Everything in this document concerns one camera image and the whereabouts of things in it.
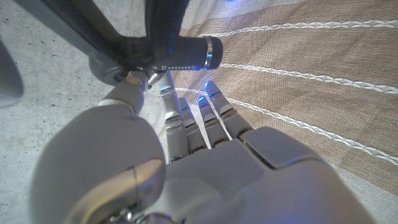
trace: woven cloth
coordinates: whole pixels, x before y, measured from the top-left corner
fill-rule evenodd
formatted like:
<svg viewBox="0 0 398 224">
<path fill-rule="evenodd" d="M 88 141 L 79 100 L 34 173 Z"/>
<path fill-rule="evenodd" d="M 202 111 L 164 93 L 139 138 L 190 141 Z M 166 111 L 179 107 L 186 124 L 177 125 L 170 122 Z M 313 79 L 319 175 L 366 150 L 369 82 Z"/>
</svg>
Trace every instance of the woven cloth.
<svg viewBox="0 0 398 224">
<path fill-rule="evenodd" d="M 254 128 L 276 128 L 394 197 L 375 206 L 397 218 L 398 2 L 299 1 L 208 17 L 181 35 L 219 37 L 221 66 L 173 72 L 178 95 L 194 105 L 213 80 Z"/>
</svg>

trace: concrete floor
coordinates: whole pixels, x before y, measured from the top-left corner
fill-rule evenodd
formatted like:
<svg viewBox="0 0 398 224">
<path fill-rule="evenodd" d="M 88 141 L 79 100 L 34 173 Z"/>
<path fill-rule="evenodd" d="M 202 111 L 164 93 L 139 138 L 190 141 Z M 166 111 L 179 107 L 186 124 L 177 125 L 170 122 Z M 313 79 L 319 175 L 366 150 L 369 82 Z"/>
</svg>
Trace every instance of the concrete floor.
<svg viewBox="0 0 398 224">
<path fill-rule="evenodd" d="M 95 2 L 118 32 L 145 35 L 141 0 Z M 27 190 L 41 149 L 62 126 L 95 106 L 112 87 L 91 74 L 86 55 L 14 1 L 0 1 L 0 38 L 12 55 L 25 86 L 21 102 L 0 110 L 0 222 L 30 223 Z M 158 125 L 163 111 L 157 93 L 156 88 L 146 93 L 140 116 L 153 125 L 165 146 L 164 127 Z M 197 117 L 198 112 L 192 109 Z M 398 206 L 398 197 L 384 192 L 389 199 L 375 201 L 371 192 L 380 189 L 335 168 L 378 223 L 393 223 L 398 218 L 397 214 L 381 213 L 377 209 L 380 204 L 391 208 Z"/>
</svg>

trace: blue led light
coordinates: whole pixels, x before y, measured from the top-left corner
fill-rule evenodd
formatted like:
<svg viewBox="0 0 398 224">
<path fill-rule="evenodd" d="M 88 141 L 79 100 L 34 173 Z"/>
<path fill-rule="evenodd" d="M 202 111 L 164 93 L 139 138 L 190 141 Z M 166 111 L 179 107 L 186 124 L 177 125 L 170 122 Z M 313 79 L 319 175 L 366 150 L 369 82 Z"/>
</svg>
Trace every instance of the blue led light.
<svg viewBox="0 0 398 224">
<path fill-rule="evenodd" d="M 210 98 L 213 97 L 213 96 L 215 96 L 215 95 L 217 95 L 217 94 L 219 94 L 219 93 L 220 93 L 220 91 L 218 90 L 216 93 L 212 94 L 212 95 L 210 96 Z"/>
</svg>

